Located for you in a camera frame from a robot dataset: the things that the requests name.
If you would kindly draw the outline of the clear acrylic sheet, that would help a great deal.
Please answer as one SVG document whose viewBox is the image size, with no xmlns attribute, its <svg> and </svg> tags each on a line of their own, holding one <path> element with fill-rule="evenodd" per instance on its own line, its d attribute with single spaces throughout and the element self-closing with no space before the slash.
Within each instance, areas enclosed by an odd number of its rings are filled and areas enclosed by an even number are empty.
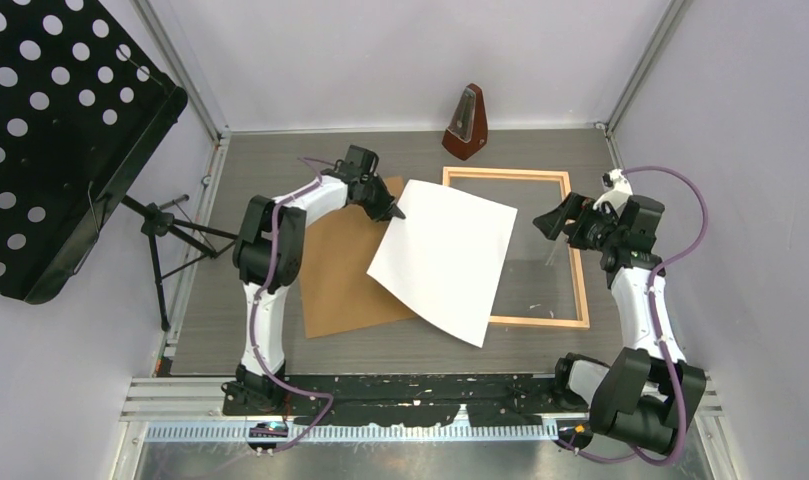
<svg viewBox="0 0 809 480">
<path fill-rule="evenodd" d="M 498 290 L 495 319 L 515 325 L 569 325 L 581 320 L 575 298 L 574 253 L 562 240 L 548 240 L 533 220 L 563 200 L 561 181 L 543 177 L 471 177 L 453 174 L 458 190 L 517 210 Z"/>
</svg>

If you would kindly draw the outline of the light wooden picture frame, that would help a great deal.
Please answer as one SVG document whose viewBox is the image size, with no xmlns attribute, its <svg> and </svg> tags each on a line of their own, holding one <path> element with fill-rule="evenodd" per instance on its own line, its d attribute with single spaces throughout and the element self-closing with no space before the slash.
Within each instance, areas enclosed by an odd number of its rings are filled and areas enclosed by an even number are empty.
<svg viewBox="0 0 809 480">
<path fill-rule="evenodd" d="M 553 182 L 559 186 L 563 199 L 571 192 L 570 177 L 566 171 L 445 166 L 442 171 L 442 184 L 451 186 L 455 178 Z M 490 317 L 490 323 L 521 327 L 589 329 L 590 316 L 581 255 L 579 251 L 568 246 L 565 249 L 569 254 L 576 319 L 493 315 Z"/>
</svg>

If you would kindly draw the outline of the landscape photo print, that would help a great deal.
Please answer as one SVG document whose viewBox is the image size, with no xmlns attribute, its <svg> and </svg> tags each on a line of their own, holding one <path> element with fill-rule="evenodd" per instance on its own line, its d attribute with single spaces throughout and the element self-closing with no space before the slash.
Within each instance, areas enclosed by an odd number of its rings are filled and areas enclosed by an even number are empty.
<svg viewBox="0 0 809 480">
<path fill-rule="evenodd" d="M 367 273 L 431 325 L 482 347 L 516 208 L 410 180 Z"/>
</svg>

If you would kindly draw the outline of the brown cardboard backing board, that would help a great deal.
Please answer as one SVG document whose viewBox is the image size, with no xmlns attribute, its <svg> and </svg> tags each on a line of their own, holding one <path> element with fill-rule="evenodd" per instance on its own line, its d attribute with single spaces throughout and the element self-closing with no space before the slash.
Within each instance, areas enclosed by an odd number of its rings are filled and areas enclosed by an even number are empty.
<svg viewBox="0 0 809 480">
<path fill-rule="evenodd" d="M 357 205 L 329 213 L 307 228 L 299 274 L 306 338 L 416 316 L 368 275 L 387 228 Z"/>
</svg>

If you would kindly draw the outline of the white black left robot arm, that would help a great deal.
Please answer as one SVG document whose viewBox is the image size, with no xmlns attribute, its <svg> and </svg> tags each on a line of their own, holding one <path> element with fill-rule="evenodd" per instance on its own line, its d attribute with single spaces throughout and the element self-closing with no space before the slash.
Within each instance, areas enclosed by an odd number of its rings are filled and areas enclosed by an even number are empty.
<svg viewBox="0 0 809 480">
<path fill-rule="evenodd" d="M 379 156 L 352 145 L 344 158 L 283 195 L 257 195 L 246 208 L 232 260 L 246 297 L 246 340 L 234 380 L 223 385 L 228 416 L 269 415 L 301 389 L 285 380 L 283 330 L 288 292 L 303 260 L 307 228 L 358 206 L 373 222 L 404 218 L 377 168 Z"/>
</svg>

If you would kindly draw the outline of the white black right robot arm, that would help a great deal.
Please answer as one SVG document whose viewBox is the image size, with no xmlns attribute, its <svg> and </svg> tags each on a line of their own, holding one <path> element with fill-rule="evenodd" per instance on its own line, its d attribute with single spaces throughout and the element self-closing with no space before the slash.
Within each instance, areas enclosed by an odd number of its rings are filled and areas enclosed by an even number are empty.
<svg viewBox="0 0 809 480">
<path fill-rule="evenodd" d="M 674 338 L 665 305 L 665 269 L 654 254 L 662 203 L 631 195 L 621 208 L 569 194 L 536 217 L 547 239 L 560 234 L 576 250 L 601 253 L 624 346 L 610 365 L 581 354 L 558 359 L 550 398 L 564 410 L 589 412 L 593 433 L 666 457 L 675 453 L 706 388 Z"/>
</svg>

